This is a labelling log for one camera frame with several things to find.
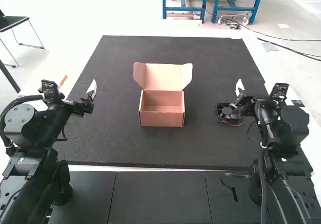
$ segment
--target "black cable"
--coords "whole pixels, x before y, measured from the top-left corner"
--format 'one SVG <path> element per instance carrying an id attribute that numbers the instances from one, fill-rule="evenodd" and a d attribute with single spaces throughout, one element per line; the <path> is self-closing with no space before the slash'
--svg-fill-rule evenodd
<path id="1" fill-rule="evenodd" d="M 301 56 L 303 56 L 303 57 L 307 57 L 307 58 L 310 58 L 310 59 L 313 59 L 313 60 L 316 60 L 316 61 L 321 62 L 321 59 L 314 58 L 314 57 L 321 57 L 321 56 L 312 55 L 312 56 L 314 56 L 314 57 L 310 57 L 311 54 L 306 54 L 306 53 L 298 52 L 298 51 L 295 51 L 295 50 L 293 50 L 293 49 L 291 49 L 291 48 L 288 48 L 288 47 L 285 47 L 285 46 L 282 46 L 282 45 L 279 45 L 279 44 L 277 44 L 277 43 L 270 42 L 270 41 L 267 41 L 267 40 L 264 40 L 264 39 L 261 39 L 261 38 L 257 38 L 257 39 L 260 40 L 260 41 L 263 41 L 263 42 L 269 42 L 269 43 L 271 43 L 271 44 L 273 44 L 273 45 L 275 45 L 275 46 L 278 46 L 278 47 L 282 47 L 282 48 L 284 48 L 284 49 L 286 49 L 286 50 L 289 50 L 289 51 L 291 51 L 291 52 L 294 52 L 294 53 L 296 53 L 296 54 L 299 54 L 299 55 L 301 55 Z"/>
<path id="2" fill-rule="evenodd" d="M 205 8 L 205 10 L 206 10 L 207 13 L 209 13 L 210 15 L 213 16 L 213 14 L 210 13 L 206 8 Z M 235 23 L 236 25 L 239 25 L 239 26 L 241 26 L 241 27 L 245 27 L 246 29 L 249 29 L 249 30 L 251 30 L 251 31 L 253 31 L 253 32 L 256 32 L 256 33 L 259 33 L 259 34 L 262 34 L 262 35 L 265 35 L 265 36 L 268 36 L 268 37 L 276 38 L 276 39 L 289 40 L 289 41 L 298 41 L 298 42 L 321 41 L 321 39 L 295 40 L 295 39 L 286 39 L 286 38 L 274 37 L 274 36 L 270 36 L 270 35 L 267 35 L 267 34 L 264 34 L 264 33 L 261 33 L 261 32 L 257 32 L 257 31 L 255 31 L 255 30 L 253 30 L 253 29 L 251 29 L 251 28 L 249 28 L 249 27 L 247 27 L 247 26 L 239 23 L 238 21 L 236 21 L 236 20 L 234 20 L 234 19 L 226 19 L 226 20 L 224 20 L 224 19 L 220 19 L 220 18 L 217 17 L 217 16 L 216 16 L 216 18 L 219 19 L 219 20 L 221 20 L 221 21 L 224 21 L 225 24 L 226 24 L 228 27 L 230 27 L 230 28 L 234 28 L 234 29 L 236 29 L 236 30 L 239 29 L 239 28 L 237 28 L 237 27 L 232 27 L 232 26 L 230 25 L 231 22 L 233 22 L 233 23 Z M 285 46 L 282 46 L 282 45 L 279 45 L 279 44 L 276 44 L 276 43 L 273 43 L 273 42 L 270 42 L 270 41 L 267 41 L 267 40 L 263 40 L 263 39 L 261 39 L 261 38 L 257 38 L 257 39 L 259 39 L 260 41 L 263 41 L 263 42 L 269 42 L 269 43 L 271 43 L 271 44 L 273 44 L 273 45 L 275 45 L 275 46 L 282 47 L 282 48 L 284 48 L 284 49 L 286 49 L 286 50 L 289 50 L 289 51 L 291 51 L 291 52 L 297 53 L 297 54 L 299 54 L 299 55 L 301 55 L 301 56 L 303 56 L 303 57 L 307 57 L 307 58 L 310 58 L 310 59 L 313 59 L 313 60 L 316 60 L 316 61 L 321 61 L 321 59 L 313 58 L 313 57 L 320 57 L 320 58 L 321 58 L 321 56 L 312 55 L 312 54 L 307 54 L 307 53 L 303 53 L 303 52 L 298 52 L 298 51 L 293 50 L 293 49 L 291 49 L 291 48 L 288 48 L 288 47 L 285 47 Z"/>
<path id="3" fill-rule="evenodd" d="M 205 8 L 205 10 L 206 10 L 206 12 L 207 12 L 208 14 L 210 14 L 210 15 L 213 16 L 213 14 L 210 13 L 206 8 Z M 247 27 L 247 26 L 239 23 L 239 22 L 236 21 L 236 20 L 233 20 L 233 19 L 227 19 L 227 20 L 235 21 L 235 22 L 237 22 L 237 24 L 239 24 L 239 25 L 245 27 L 246 29 L 248 29 L 248 30 L 250 30 L 250 31 L 253 31 L 253 32 L 255 32 L 255 33 L 262 34 L 262 35 L 265 35 L 265 36 L 267 36 L 267 37 L 272 37 L 272 38 L 280 39 L 280 40 L 293 41 L 293 42 L 320 42 L 320 41 L 321 41 L 321 39 L 288 39 L 288 38 L 282 38 L 282 37 L 275 37 L 275 36 L 271 36 L 271 35 L 268 35 L 268 34 L 265 34 L 265 33 L 262 33 L 262 32 L 255 31 L 255 30 L 253 30 L 253 29 L 251 29 L 251 28 L 249 28 L 249 27 Z"/>
<path id="4" fill-rule="evenodd" d="M 255 143 L 258 143 L 258 142 L 260 142 L 259 140 L 254 140 L 254 139 L 252 139 L 251 137 L 250 137 L 250 129 L 251 129 L 251 127 L 253 126 L 253 124 L 254 123 L 256 123 L 256 121 L 253 121 L 250 125 L 249 125 L 249 127 L 247 128 L 247 131 L 246 131 L 246 136 L 247 136 L 247 138 L 249 139 L 249 140 L 251 140 L 251 141 L 253 141 L 253 142 L 255 142 Z"/>
<path id="5" fill-rule="evenodd" d="M 228 173 L 228 172 L 223 173 L 223 174 L 221 175 L 221 183 L 222 183 L 225 187 L 229 188 L 229 189 L 232 191 L 232 193 L 234 193 L 235 190 L 233 190 L 233 188 L 232 188 L 231 186 L 229 186 L 228 184 L 226 184 L 226 183 L 223 181 L 223 177 L 224 177 L 224 176 L 229 176 L 229 177 L 234 177 L 234 178 L 239 178 L 239 179 L 247 179 L 247 178 L 250 177 L 249 175 L 237 175 L 237 174 Z"/>
<path id="6" fill-rule="evenodd" d="M 261 34 L 261 35 L 265 35 L 267 37 L 272 37 L 272 38 L 276 38 L 276 39 L 280 39 L 280 40 L 286 40 L 286 41 L 293 41 L 293 42 L 320 42 L 321 39 L 289 39 L 289 38 L 282 38 L 282 37 L 275 37 L 275 36 L 271 36 L 262 32 L 258 32 L 253 30 L 252 28 L 249 28 L 245 25 L 242 25 L 243 27 L 245 27 L 246 29 L 249 29 L 250 31 L 253 31 L 255 33 Z"/>
<path id="7" fill-rule="evenodd" d="M 261 181 L 261 188 L 262 188 L 262 202 L 261 202 L 261 224 L 265 224 L 268 220 L 267 216 L 267 183 L 265 180 L 264 170 L 263 170 L 263 159 L 265 156 L 265 149 L 262 148 L 262 154 L 258 159 L 258 169 L 259 169 L 259 176 Z"/>

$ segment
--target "white sticker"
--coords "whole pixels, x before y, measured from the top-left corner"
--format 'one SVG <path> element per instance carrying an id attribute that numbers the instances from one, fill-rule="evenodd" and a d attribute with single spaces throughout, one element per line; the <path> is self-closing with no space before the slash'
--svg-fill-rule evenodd
<path id="1" fill-rule="evenodd" d="M 280 28 L 290 28 L 287 24 L 278 24 Z"/>
<path id="2" fill-rule="evenodd" d="M 236 85 L 235 85 L 235 93 L 236 93 L 236 96 L 237 96 L 237 97 L 238 97 L 238 95 L 240 95 L 240 90 L 239 90 L 239 88 L 240 88 L 241 90 L 243 90 L 243 91 L 245 90 L 241 79 L 239 79 L 239 80 L 237 81 Z"/>

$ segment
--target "black chair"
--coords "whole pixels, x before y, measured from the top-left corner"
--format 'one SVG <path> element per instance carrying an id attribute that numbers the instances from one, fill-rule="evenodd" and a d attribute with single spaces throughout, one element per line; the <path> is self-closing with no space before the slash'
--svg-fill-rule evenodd
<path id="1" fill-rule="evenodd" d="M 34 30 L 40 44 L 41 47 L 38 46 L 33 46 L 33 45 L 28 45 L 28 44 L 24 44 L 24 43 L 19 43 L 17 41 L 17 38 L 15 36 L 13 27 L 20 25 L 23 22 L 28 21 L 30 26 L 32 27 L 32 29 Z M 29 21 L 29 17 L 10 17 L 10 16 L 5 16 L 2 11 L 0 10 L 0 32 L 5 32 L 7 30 L 11 29 L 12 33 L 15 37 L 16 42 L 21 45 L 21 46 L 27 46 L 27 47 L 35 47 L 35 48 L 40 48 L 40 49 L 45 49 L 44 45 L 42 44 L 41 40 L 39 39 L 34 27 L 31 25 L 31 22 Z M 12 58 L 14 59 L 14 61 L 16 62 L 16 65 L 10 65 L 11 67 L 19 67 L 19 63 L 16 61 L 16 59 L 13 57 L 13 55 L 11 54 L 11 52 L 9 51 L 9 49 L 6 47 L 6 45 L 4 44 L 4 42 L 0 39 L 0 41 L 2 42 L 2 44 L 5 46 L 5 48 L 7 49 L 7 51 L 10 53 L 10 55 L 12 56 Z"/>

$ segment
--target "black rubber mat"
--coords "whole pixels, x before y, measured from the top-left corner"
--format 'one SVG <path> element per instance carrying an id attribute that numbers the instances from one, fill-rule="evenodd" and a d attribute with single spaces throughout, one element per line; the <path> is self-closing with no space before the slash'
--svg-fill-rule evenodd
<path id="1" fill-rule="evenodd" d="M 185 89 L 183 128 L 141 127 L 140 86 L 133 63 L 193 63 Z M 71 117 L 58 142 L 60 158 L 70 163 L 182 168 L 246 168 L 259 147 L 246 131 L 252 119 L 233 127 L 217 123 L 216 102 L 235 100 L 241 78 L 247 91 L 266 94 L 264 80 L 243 40 L 228 38 L 103 36 L 72 89 L 84 96 L 92 79 L 98 90 L 93 114 Z"/>

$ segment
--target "chair leg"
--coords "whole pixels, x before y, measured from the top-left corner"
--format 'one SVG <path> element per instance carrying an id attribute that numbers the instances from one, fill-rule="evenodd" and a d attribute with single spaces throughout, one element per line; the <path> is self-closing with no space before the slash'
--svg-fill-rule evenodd
<path id="1" fill-rule="evenodd" d="M 19 42 L 17 41 L 16 36 L 15 36 L 14 30 L 11 28 L 12 33 L 13 33 L 13 35 L 14 35 L 14 37 L 15 37 L 16 42 L 17 42 L 20 46 L 35 47 L 35 48 L 45 49 L 45 47 L 44 47 L 44 45 L 42 44 L 42 42 L 41 42 L 41 40 L 40 40 L 37 32 L 35 31 L 34 27 L 31 25 L 31 22 L 30 22 L 29 20 L 28 20 L 28 22 L 29 22 L 31 28 L 34 30 L 34 32 L 35 32 L 35 34 L 36 34 L 36 36 L 37 36 L 37 38 L 38 38 L 38 40 L 39 40 L 39 42 L 40 42 L 40 44 L 41 44 L 41 47 L 39 47 L 39 46 L 34 46 L 34 45 L 28 45 L 28 44 L 24 44 L 24 43 L 19 43 Z"/>
<path id="2" fill-rule="evenodd" d="M 11 52 L 9 51 L 9 49 L 7 48 L 7 46 L 4 44 L 4 42 L 0 39 L 0 41 L 2 42 L 2 44 L 5 46 L 6 50 L 9 52 L 9 54 L 11 55 L 11 57 L 14 59 L 14 61 L 16 62 L 16 65 L 10 65 L 10 64 L 4 64 L 4 65 L 8 65 L 11 67 L 19 67 L 19 63 L 17 62 L 17 60 L 15 59 L 15 57 L 11 54 Z"/>

